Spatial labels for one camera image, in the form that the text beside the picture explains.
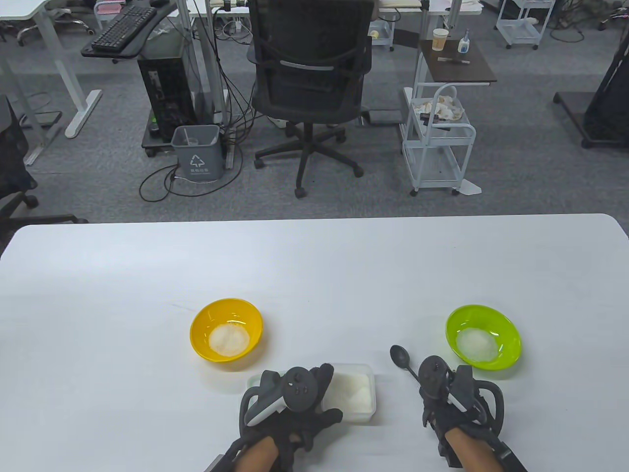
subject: recycling symbol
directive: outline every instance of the recycling symbol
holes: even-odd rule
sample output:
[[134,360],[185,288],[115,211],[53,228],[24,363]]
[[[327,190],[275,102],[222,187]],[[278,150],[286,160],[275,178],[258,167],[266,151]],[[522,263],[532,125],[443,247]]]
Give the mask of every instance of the recycling symbol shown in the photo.
[[203,162],[202,158],[195,154],[192,159],[190,159],[190,165],[198,169],[201,166],[205,166],[205,162]]

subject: white powder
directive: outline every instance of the white powder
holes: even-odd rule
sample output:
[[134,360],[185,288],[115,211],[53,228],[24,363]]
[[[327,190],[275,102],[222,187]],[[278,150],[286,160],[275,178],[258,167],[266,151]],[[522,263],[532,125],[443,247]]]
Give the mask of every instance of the white powder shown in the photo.
[[343,413],[371,413],[374,408],[369,377],[365,374],[335,373],[325,393],[325,409]]
[[249,333],[236,323],[218,325],[209,335],[209,346],[221,356],[237,356],[249,346]]
[[491,362],[498,357],[496,339],[486,331],[467,328],[457,336],[461,353],[474,362]]

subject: forearm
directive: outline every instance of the forearm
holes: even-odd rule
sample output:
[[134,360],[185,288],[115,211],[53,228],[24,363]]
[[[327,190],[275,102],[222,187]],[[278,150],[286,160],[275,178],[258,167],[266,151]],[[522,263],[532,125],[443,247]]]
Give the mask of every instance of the forearm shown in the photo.
[[247,449],[236,461],[234,472],[269,472],[279,451],[270,437]]
[[469,437],[459,428],[448,431],[445,438],[461,461],[465,472],[504,472],[485,442]]

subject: paper cup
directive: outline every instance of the paper cup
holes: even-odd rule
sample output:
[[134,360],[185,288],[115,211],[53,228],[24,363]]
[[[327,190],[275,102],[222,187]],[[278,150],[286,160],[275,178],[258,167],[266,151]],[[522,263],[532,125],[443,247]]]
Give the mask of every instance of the paper cup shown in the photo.
[[433,30],[433,51],[443,51],[449,31],[444,28]]

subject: green bowl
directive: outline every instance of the green bowl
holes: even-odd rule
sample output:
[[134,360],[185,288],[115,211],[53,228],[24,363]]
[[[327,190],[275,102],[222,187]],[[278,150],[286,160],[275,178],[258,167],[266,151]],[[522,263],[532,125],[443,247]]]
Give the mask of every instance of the green bowl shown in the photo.
[[[475,362],[465,357],[457,346],[457,336],[467,328],[478,328],[491,334],[498,344],[498,357],[491,362]],[[454,310],[445,324],[445,337],[457,356],[486,371],[507,369],[517,362],[522,353],[522,341],[515,325],[488,306],[466,305]]]

